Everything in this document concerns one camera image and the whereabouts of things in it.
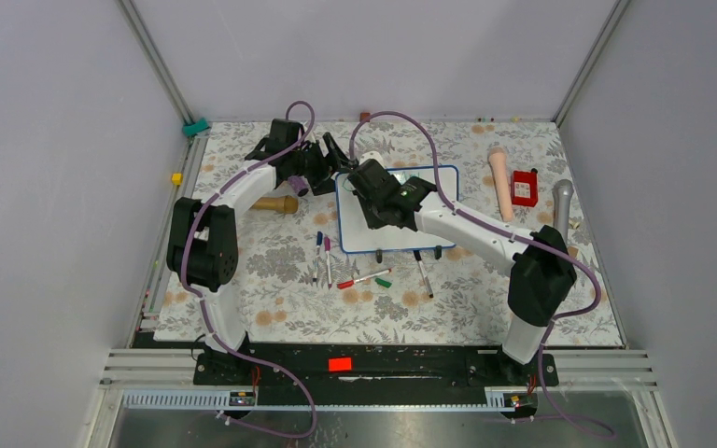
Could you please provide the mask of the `green marker cap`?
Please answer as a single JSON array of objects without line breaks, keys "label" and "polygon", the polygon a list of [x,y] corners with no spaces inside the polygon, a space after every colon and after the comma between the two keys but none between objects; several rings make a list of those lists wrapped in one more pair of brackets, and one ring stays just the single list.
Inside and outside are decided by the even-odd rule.
[{"label": "green marker cap", "polygon": [[378,286],[384,287],[384,288],[391,288],[391,286],[392,286],[392,283],[390,281],[387,281],[383,278],[375,278],[375,283]]}]

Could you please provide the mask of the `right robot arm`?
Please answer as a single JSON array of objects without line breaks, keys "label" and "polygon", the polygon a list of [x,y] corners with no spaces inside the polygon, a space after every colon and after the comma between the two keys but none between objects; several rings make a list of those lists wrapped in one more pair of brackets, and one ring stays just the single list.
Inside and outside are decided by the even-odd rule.
[{"label": "right robot arm", "polygon": [[522,384],[535,371],[534,357],[577,273],[561,233],[516,228],[452,203],[439,186],[421,177],[405,182],[376,160],[346,175],[371,229],[399,229],[441,237],[491,263],[509,278],[507,303],[513,318],[501,346],[500,376]]}]

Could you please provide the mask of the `blue framed whiteboard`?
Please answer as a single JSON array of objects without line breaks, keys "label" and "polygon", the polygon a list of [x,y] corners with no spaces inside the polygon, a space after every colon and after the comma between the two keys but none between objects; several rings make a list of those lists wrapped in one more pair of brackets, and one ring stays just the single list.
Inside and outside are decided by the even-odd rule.
[{"label": "blue framed whiteboard", "polygon": [[[432,165],[392,168],[388,171],[401,183],[411,177],[421,177],[435,183]],[[452,199],[459,200],[460,174],[457,167],[440,165],[439,174],[446,194]],[[435,235],[395,226],[385,226],[378,230],[370,229],[360,207],[359,198],[353,193],[354,188],[347,180],[347,174],[338,174],[334,180],[340,245],[346,254],[374,254],[377,250],[383,252],[431,250],[436,246],[442,248],[456,246],[455,243]]]}]

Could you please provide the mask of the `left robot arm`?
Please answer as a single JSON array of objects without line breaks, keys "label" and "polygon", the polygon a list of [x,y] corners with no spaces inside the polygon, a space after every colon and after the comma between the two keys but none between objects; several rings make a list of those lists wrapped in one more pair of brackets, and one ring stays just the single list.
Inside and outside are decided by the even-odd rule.
[{"label": "left robot arm", "polygon": [[205,343],[221,352],[217,372],[232,384],[249,377],[253,362],[240,350],[246,330],[230,285],[239,268],[239,218],[291,178],[303,182],[304,192],[333,193],[334,175],[358,165],[330,133],[311,141],[310,132],[298,121],[274,119],[237,172],[208,199],[181,197],[173,205],[166,266],[198,302]]}]

